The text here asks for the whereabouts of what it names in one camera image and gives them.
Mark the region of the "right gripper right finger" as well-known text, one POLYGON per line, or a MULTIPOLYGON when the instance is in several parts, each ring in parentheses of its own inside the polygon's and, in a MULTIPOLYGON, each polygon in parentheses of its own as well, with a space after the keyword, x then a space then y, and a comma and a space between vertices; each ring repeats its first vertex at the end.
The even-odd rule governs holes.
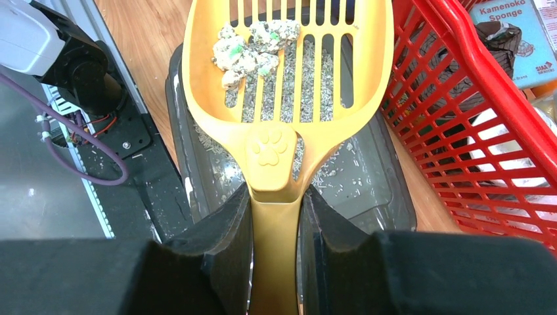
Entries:
POLYGON ((363 232, 302 199, 305 314, 555 314, 556 257, 524 238, 363 232))

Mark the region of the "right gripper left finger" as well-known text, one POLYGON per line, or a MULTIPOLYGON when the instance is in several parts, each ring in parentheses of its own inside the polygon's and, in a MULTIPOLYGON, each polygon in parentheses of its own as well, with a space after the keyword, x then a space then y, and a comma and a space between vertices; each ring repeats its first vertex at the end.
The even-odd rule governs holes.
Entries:
POLYGON ((164 243, 1 242, 2 314, 245 314, 252 261, 245 184, 164 243))

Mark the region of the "grey litter box tray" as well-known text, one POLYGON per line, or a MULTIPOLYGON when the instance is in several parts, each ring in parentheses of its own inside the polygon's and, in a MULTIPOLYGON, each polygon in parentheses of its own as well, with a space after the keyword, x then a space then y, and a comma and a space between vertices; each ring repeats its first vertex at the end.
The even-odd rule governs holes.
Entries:
MULTIPOLYGON (((355 105, 352 35, 345 32, 340 39, 330 33, 312 35, 305 31, 308 21, 309 16, 303 14, 300 36, 278 52, 280 64, 275 72, 266 77, 247 75, 237 89, 226 91, 221 86, 223 72, 212 62, 212 47, 225 24, 250 39, 251 18, 246 18, 242 26, 234 21, 200 21, 189 37, 190 45, 175 51, 166 82, 167 101, 179 169, 196 220, 216 211, 244 182, 244 176, 232 155, 208 136, 190 113, 182 90, 182 60, 188 59, 210 74, 209 80, 193 76, 193 91, 202 94, 209 89, 203 99, 217 101, 219 108, 230 109, 231 117, 239 117, 244 123, 275 118, 292 122, 296 95, 301 96, 302 123, 313 119, 314 106, 319 107, 321 121, 330 121, 336 100, 345 110, 355 105)), ((366 233, 416 228, 400 164, 384 120, 377 115, 338 146, 311 183, 330 206, 366 233)))

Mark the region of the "yellow litter scoop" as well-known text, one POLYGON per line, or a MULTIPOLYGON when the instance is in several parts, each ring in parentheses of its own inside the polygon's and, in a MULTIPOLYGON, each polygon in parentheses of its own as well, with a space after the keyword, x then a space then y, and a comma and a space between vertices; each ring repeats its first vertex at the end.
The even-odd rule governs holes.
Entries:
POLYGON ((251 33, 244 3, 193 1, 183 40, 182 80, 189 111, 209 137, 220 143, 238 163, 252 206, 254 266, 249 314, 299 312, 296 263, 301 202, 321 165, 338 146, 372 118, 386 92, 394 52, 391 1, 357 1, 352 22, 345 19, 347 3, 339 3, 339 19, 317 20, 312 1, 309 20, 301 22, 296 42, 296 72, 291 106, 285 106, 284 53, 278 54, 278 72, 272 102, 264 102, 264 80, 257 82, 253 120, 244 121, 245 84, 240 83, 236 104, 225 104, 222 79, 231 65, 213 66, 217 33, 236 13, 236 45, 227 45, 228 57, 238 58, 251 33), (334 61, 332 118, 322 120, 321 60, 324 37, 340 53, 342 39, 353 40, 353 103, 341 102, 341 66, 334 61))

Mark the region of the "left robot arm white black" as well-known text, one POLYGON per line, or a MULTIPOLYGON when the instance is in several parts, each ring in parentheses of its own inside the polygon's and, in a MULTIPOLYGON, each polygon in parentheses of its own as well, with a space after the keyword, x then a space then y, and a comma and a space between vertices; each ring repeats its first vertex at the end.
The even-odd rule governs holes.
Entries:
POLYGON ((91 116, 117 112, 127 97, 103 44, 37 1, 1 2, 1 65, 61 89, 91 116))

